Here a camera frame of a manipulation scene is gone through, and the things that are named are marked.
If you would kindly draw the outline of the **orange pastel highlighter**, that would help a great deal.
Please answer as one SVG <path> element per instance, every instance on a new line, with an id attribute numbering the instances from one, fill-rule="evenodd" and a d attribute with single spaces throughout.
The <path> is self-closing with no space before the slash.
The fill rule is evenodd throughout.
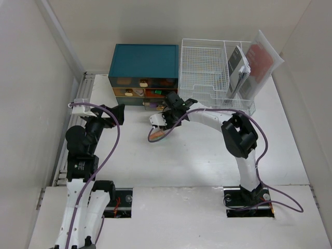
<path id="1" fill-rule="evenodd" d="M 155 132 L 155 133 L 151 134 L 150 139 L 155 140 L 155 139 L 158 139 L 158 138 L 163 137 L 163 136 L 164 136 L 164 132 L 163 131 L 158 131 L 158 132 Z"/>

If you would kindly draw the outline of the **green cap black highlighter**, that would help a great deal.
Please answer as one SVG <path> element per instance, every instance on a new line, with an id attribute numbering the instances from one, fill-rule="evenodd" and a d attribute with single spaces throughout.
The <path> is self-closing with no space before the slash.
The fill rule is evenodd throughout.
<path id="1" fill-rule="evenodd" d="M 158 94 L 158 95 L 168 95 L 169 92 L 168 91 L 164 91 L 164 90 L 155 90 L 155 94 Z"/>

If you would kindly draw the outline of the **black spiral notebook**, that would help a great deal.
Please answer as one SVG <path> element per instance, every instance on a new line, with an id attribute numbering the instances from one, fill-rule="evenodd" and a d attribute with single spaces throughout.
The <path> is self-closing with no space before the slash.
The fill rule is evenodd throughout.
<path id="1" fill-rule="evenodd" d="M 251 73 L 250 64 L 239 46 L 236 46 L 228 60 L 229 88 L 227 99 L 233 99 Z"/>

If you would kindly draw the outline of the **red booklet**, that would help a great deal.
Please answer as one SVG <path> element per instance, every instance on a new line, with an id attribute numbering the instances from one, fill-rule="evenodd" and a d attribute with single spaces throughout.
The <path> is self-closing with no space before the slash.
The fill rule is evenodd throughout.
<path id="1" fill-rule="evenodd" d="M 239 90 L 244 100 L 253 100 L 266 84 L 273 71 L 277 69 L 284 60 L 271 46 L 262 31 L 258 31 L 252 41 L 246 58 L 249 62 L 251 73 Z"/>

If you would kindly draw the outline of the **purple cap black highlighter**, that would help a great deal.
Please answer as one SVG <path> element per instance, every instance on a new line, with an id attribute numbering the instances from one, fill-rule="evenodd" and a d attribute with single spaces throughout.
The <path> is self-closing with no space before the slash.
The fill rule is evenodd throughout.
<path id="1" fill-rule="evenodd" d="M 158 106 L 159 106 L 159 104 L 156 103 L 156 102 L 150 102 L 149 105 L 148 105 L 148 107 L 151 108 L 151 109 L 155 109 L 155 108 L 157 108 Z"/>

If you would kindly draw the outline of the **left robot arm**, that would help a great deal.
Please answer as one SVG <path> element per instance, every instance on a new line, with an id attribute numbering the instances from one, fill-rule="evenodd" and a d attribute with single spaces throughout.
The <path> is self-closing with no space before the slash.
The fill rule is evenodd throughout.
<path id="1" fill-rule="evenodd" d="M 66 134 L 66 206 L 54 248 L 95 248 L 104 225 L 104 211 L 116 200 L 113 181 L 95 177 L 105 165 L 95 154 L 104 129 L 119 129 L 125 105 L 113 108 L 90 103 L 71 103 L 73 113 L 86 124 L 70 127 Z"/>

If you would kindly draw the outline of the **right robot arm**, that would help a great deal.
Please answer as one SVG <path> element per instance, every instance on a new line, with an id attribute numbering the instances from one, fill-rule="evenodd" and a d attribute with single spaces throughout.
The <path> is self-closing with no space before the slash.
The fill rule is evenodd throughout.
<path id="1" fill-rule="evenodd" d="M 184 101 L 175 92 L 165 97 L 165 104 L 169 109 L 162 114 L 164 130 L 172 128 L 183 117 L 222 133 L 225 146 L 238 165 L 241 200 L 246 204 L 257 201 L 262 190 L 255 169 L 258 134 L 245 113 L 233 110 L 231 114 L 223 114 L 194 99 Z"/>

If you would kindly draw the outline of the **mint pastel highlighter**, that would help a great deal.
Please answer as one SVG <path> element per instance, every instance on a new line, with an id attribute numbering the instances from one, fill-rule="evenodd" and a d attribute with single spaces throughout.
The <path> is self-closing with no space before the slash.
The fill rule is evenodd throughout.
<path id="1" fill-rule="evenodd" d="M 161 140 L 163 140 L 163 137 L 158 138 L 158 139 L 155 139 L 155 140 L 149 140 L 149 142 L 150 142 L 150 143 L 156 143 L 156 142 L 159 142 L 159 141 L 161 141 Z"/>

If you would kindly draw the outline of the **teal drawer organizer box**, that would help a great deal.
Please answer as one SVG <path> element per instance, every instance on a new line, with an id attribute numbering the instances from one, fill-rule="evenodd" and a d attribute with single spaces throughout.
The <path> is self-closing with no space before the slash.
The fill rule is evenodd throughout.
<path id="1" fill-rule="evenodd" d="M 108 77 L 178 78 L 179 47 L 167 44 L 117 44 Z M 142 88 L 143 98 L 165 98 L 155 90 L 177 92 L 176 89 Z"/>

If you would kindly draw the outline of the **aluminium rail frame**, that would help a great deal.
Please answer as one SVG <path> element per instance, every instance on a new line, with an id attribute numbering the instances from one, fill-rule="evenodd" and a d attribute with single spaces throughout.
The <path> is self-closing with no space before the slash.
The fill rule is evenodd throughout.
<path id="1" fill-rule="evenodd" d="M 70 95 L 70 102 L 74 101 L 76 98 L 89 98 L 91 97 L 91 92 L 93 88 L 93 82 L 94 82 L 95 74 L 92 74 L 91 72 L 85 72 L 80 80 L 78 82 L 76 79 L 73 81 L 71 95 Z M 50 186 L 57 186 L 58 185 L 58 179 L 59 175 L 66 170 L 66 160 L 67 160 L 67 147 L 66 147 L 66 139 L 65 134 L 68 130 L 68 128 L 75 126 L 75 125 L 81 125 L 84 123 L 84 121 L 81 121 L 78 116 L 72 116 L 71 115 L 72 110 L 67 109 L 67 114 L 65 117 L 65 122 L 63 125 L 59 147 L 57 151 L 57 156 L 55 159 L 52 176 L 50 180 Z"/>

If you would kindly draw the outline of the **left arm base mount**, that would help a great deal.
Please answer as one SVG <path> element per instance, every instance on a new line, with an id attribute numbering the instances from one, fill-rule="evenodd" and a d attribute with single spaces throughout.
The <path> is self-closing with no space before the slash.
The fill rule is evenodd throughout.
<path id="1" fill-rule="evenodd" d="M 104 210 L 105 218 L 131 218 L 133 202 L 132 188 L 116 188 L 115 198 Z"/>

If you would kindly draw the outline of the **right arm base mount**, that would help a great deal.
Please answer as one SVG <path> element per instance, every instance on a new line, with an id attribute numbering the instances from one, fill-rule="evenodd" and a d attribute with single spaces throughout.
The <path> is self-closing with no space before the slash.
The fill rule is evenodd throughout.
<path id="1" fill-rule="evenodd" d="M 254 199 L 245 197 L 240 187 L 225 187 L 224 205 L 228 218 L 274 218 L 274 210 L 270 200 L 269 190 L 263 188 Z"/>

